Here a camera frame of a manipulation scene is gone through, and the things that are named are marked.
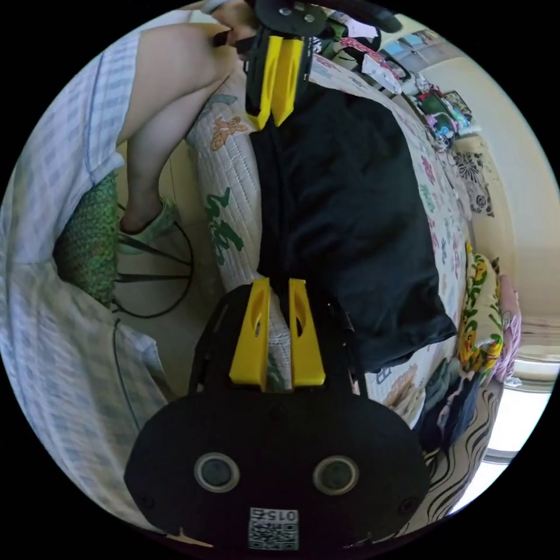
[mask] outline black screw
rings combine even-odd
[[[418,500],[416,498],[407,498],[398,507],[398,512],[401,515],[408,515],[411,512],[415,511],[417,507],[418,507]]]

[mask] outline green slipper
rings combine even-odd
[[[151,224],[146,226],[146,228],[144,228],[141,232],[135,235],[130,235],[121,231],[119,222],[119,237],[125,237],[134,241],[138,241],[140,243],[144,243],[145,245],[150,245],[156,239],[170,233],[175,222],[179,221],[179,212],[174,201],[164,197],[161,197],[161,200],[163,204],[162,211]],[[125,255],[140,255],[141,253],[143,253],[141,249],[130,247],[125,243],[118,244],[118,252]]]

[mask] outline orange flower print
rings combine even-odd
[[[214,132],[210,141],[210,148],[217,152],[226,145],[226,141],[236,132],[247,132],[249,129],[241,123],[241,117],[234,117],[230,121],[217,118],[214,121]]]
[[[393,383],[391,391],[383,401],[386,407],[395,407],[403,399],[414,384],[417,371],[418,366],[413,364]]]

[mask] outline bed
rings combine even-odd
[[[244,112],[241,67],[211,97],[187,137],[198,170],[202,202],[227,290],[259,278],[262,232],[257,162],[249,140],[253,132]],[[405,134],[432,236],[439,293],[447,315],[459,324],[465,288],[468,223],[456,192],[423,126],[359,76],[316,55],[310,80],[326,88],[370,98],[390,109]],[[456,339],[427,346],[407,363],[367,374],[369,397],[394,408],[413,425],[422,408],[422,390]],[[277,300],[271,305],[269,375],[290,383],[289,331]],[[400,407],[409,395],[407,406]]]

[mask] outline qr code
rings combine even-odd
[[[252,550],[298,550],[299,516],[290,509],[251,508],[249,548]]]

